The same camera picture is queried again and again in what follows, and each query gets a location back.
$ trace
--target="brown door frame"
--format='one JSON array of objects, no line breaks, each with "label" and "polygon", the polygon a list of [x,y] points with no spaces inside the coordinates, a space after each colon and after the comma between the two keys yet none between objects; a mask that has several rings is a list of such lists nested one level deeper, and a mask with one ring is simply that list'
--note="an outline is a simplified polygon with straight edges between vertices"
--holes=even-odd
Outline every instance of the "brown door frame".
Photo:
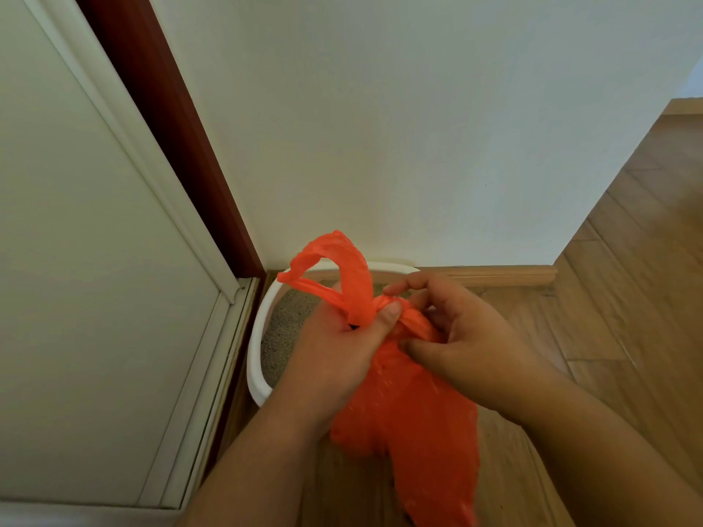
[{"label": "brown door frame", "polygon": [[236,277],[263,277],[149,0],[76,0]]}]

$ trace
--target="orange plastic bag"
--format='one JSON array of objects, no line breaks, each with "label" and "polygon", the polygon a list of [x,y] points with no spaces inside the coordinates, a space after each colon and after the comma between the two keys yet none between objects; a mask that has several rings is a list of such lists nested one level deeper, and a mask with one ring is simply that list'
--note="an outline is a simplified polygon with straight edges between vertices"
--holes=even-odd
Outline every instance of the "orange plastic bag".
[{"label": "orange plastic bag", "polygon": [[[323,257],[339,266],[341,293],[303,277]],[[398,340],[411,336],[442,341],[435,327],[408,300],[373,297],[366,261],[340,231],[305,246],[278,281],[320,296],[345,311],[349,324],[361,327],[392,300],[403,304],[364,382],[335,417],[330,437],[353,455],[390,455],[396,491],[417,527],[475,525],[476,405],[398,350]]]}]

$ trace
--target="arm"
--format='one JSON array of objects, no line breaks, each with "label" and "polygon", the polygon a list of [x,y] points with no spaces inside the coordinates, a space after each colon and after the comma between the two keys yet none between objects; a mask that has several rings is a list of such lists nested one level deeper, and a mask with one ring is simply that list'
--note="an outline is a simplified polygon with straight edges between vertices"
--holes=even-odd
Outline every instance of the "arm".
[{"label": "arm", "polygon": [[315,309],[271,397],[189,504],[181,526],[292,526],[317,441],[364,380],[400,316],[383,309],[352,331],[327,303]]},{"label": "arm", "polygon": [[694,526],[703,500],[620,416],[531,351],[496,310],[448,278],[414,273],[384,292],[411,300],[447,344],[401,343],[415,362],[521,425],[574,522]]}]

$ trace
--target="hand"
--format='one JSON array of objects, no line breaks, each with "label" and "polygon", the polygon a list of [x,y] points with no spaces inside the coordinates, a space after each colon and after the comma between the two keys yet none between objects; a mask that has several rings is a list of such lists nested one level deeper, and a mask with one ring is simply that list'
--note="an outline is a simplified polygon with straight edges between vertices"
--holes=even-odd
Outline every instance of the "hand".
[{"label": "hand", "polygon": [[401,351],[457,391],[486,408],[524,423],[549,394],[542,386],[561,384],[561,374],[532,351],[485,301],[448,277],[411,273],[383,290],[396,296],[419,290],[410,301],[447,336],[446,344],[401,341]]},{"label": "hand", "polygon": [[393,302],[368,327],[352,330],[344,313],[320,303],[305,320],[298,342],[269,401],[293,425],[317,439],[366,377],[371,358],[401,314]]}]

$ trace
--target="wooden floor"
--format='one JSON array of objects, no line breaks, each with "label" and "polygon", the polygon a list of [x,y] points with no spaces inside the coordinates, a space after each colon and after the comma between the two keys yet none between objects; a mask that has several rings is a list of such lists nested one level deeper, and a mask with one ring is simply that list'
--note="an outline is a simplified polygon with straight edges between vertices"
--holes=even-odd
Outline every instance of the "wooden floor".
[{"label": "wooden floor", "polygon": [[[557,266],[551,287],[476,291],[703,492],[703,116],[655,124]],[[479,440],[484,527],[573,525],[522,429],[482,410]],[[299,523],[407,526],[392,480],[322,443]]]}]

